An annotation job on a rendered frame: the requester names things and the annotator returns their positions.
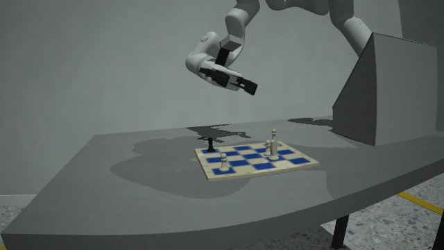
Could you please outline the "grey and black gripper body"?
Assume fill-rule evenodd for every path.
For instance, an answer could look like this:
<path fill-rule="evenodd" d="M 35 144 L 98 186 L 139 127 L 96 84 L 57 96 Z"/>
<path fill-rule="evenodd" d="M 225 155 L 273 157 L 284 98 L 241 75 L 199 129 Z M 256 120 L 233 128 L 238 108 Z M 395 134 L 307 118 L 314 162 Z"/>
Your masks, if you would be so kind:
<path fill-rule="evenodd" d="M 213 61 L 211 61 L 211 59 Z M 206 77 L 205 74 L 199 72 L 199 75 L 202 78 L 204 77 L 205 79 L 204 78 L 203 79 L 206 80 L 207 82 L 211 83 L 212 85 L 216 85 L 216 86 L 219 86 L 219 87 L 222 87 L 222 88 L 226 88 L 226 89 L 229 89 L 229 90 L 238 91 L 240 87 L 235 87 L 236 85 L 232 86 L 233 84 L 231 84 L 231 83 L 237 84 L 236 83 L 237 77 L 242 77 L 243 78 L 243 76 L 241 74 L 239 74 L 239 73 L 237 73 L 237 72 L 235 72 L 235 71 L 225 67 L 225 66 L 214 64 L 215 60 L 216 60 L 216 58 L 207 59 L 206 61 L 204 61 L 200 65 L 200 67 L 206 68 L 206 69 L 210 69 L 210 70 L 213 70 L 213 71 L 219 70 L 219 71 L 225 72 L 226 74 L 230 75 L 230 80 L 228 81 L 229 85 L 227 84 L 226 87 L 222 87 L 221 85 L 216 83 L 216 81 L 213 81 L 212 78 Z M 200 67 L 199 67 L 199 69 L 200 69 Z"/>

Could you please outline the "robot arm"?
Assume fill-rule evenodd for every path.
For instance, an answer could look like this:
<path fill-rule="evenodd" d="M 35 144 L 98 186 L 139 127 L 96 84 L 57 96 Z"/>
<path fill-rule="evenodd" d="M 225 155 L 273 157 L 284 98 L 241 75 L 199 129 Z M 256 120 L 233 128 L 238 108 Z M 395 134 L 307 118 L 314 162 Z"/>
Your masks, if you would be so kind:
<path fill-rule="evenodd" d="M 222 40 L 215 32 L 206 33 L 187 56 L 186 68 L 197 76 L 201 77 L 198 69 L 203 61 L 216 58 L 214 64 L 229 67 L 241 53 L 245 27 L 258 13 L 260 4 L 259 0 L 236 1 L 236 6 L 225 17 L 228 36 Z M 272 10 L 299 7 L 317 15 L 326 15 L 330 11 L 333 25 L 342 32 L 358 57 L 372 33 L 361 19 L 355 17 L 354 0 L 266 0 L 266 3 Z"/>

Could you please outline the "black pawn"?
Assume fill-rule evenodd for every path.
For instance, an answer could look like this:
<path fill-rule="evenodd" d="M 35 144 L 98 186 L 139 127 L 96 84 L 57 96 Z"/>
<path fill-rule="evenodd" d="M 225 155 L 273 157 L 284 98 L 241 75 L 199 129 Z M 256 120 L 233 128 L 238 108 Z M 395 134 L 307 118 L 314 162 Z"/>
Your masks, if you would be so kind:
<path fill-rule="evenodd" d="M 208 150 L 207 150 L 207 152 L 215 152 L 215 149 L 213 148 L 213 146 L 212 146 L 212 143 L 213 143 L 213 141 L 212 141 L 213 139 L 211 138 L 211 137 L 209 137 L 208 138 L 208 143 L 209 143 L 209 148 L 208 148 Z"/>

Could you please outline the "cream and blue checkered game board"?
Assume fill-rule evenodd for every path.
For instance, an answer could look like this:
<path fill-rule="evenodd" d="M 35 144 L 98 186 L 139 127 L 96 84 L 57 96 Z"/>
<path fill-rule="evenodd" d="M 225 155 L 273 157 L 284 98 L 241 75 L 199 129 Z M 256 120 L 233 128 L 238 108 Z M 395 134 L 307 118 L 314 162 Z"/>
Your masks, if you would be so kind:
<path fill-rule="evenodd" d="M 207 152 L 208 148 L 194 149 L 194 151 L 208 182 L 263 176 L 320 165 L 318 161 L 285 143 L 281 141 L 278 143 L 279 160 L 269 160 L 270 156 L 264 156 L 266 143 L 213 147 L 215 152 Z M 226 163 L 230 168 L 228 172 L 219 171 L 222 153 L 227 155 Z"/>

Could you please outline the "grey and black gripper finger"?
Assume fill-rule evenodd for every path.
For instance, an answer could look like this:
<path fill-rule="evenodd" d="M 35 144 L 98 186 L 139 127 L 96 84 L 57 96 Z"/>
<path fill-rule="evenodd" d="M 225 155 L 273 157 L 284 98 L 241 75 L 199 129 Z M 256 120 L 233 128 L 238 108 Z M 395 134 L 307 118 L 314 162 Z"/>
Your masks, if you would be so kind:
<path fill-rule="evenodd" d="M 199 72 L 205 74 L 206 77 L 211 77 L 213 81 L 216 81 L 216 83 L 223 87 L 227 86 L 230 79 L 230 75 L 220 72 L 219 70 L 212 71 L 211 69 L 200 67 Z"/>
<path fill-rule="evenodd" d="M 252 81 L 249 81 L 249 80 L 246 80 L 246 79 L 244 79 L 242 77 L 237 77 L 237 78 L 238 78 L 237 79 L 238 83 L 237 84 L 231 83 L 231 84 L 236 85 L 237 87 L 244 89 L 244 91 L 246 91 L 247 93 L 249 93 L 251 95 L 255 94 L 255 91 L 256 91 L 257 86 L 258 86 L 256 83 L 254 83 Z M 243 84 L 244 87 L 241 86 L 241 84 Z"/>

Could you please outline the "white pawn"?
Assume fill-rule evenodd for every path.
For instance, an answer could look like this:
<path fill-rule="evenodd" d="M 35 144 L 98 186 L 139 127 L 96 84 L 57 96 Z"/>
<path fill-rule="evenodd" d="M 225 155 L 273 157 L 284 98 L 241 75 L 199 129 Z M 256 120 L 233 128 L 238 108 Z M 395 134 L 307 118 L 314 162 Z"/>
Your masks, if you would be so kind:
<path fill-rule="evenodd" d="M 230 171 L 230 168 L 227 166 L 226 160 L 227 160 L 227 155 L 225 153 L 221 154 L 221 167 L 219 168 L 220 172 L 228 172 Z"/>
<path fill-rule="evenodd" d="M 266 141 L 266 151 L 264 152 L 264 156 L 270 156 L 271 152 L 270 152 L 270 140 Z"/>

